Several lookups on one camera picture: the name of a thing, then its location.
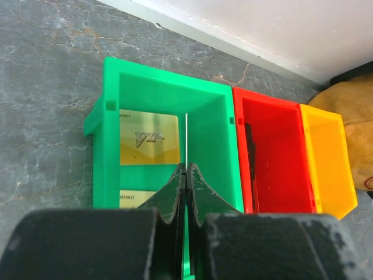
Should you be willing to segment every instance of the brown leather bag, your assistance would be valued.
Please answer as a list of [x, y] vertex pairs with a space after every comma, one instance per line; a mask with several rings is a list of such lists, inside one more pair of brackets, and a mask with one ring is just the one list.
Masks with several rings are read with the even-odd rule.
[[342, 115], [355, 188], [373, 191], [373, 74], [337, 83], [309, 105]]

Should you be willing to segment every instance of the dark object in red bin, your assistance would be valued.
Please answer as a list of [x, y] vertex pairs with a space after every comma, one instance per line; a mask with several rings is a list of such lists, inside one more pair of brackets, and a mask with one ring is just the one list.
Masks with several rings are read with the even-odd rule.
[[[315, 213], [298, 103], [233, 88], [245, 213]], [[245, 123], [255, 143], [253, 210]]]
[[251, 125], [245, 123], [245, 133], [246, 133], [246, 142], [247, 142], [247, 151], [249, 152], [249, 166], [250, 166], [250, 186], [252, 194], [252, 209], [254, 212], [259, 212], [257, 206], [258, 194], [255, 191], [255, 151], [256, 146], [252, 142], [252, 133]]

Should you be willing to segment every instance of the marble countertop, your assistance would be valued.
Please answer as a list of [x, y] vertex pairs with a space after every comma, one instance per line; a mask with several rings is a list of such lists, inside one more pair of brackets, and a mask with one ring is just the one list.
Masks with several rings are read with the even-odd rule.
[[[83, 120], [111, 56], [306, 103], [316, 91], [94, 0], [0, 2], [0, 251], [34, 209], [91, 207]], [[372, 202], [343, 223], [370, 267]]]

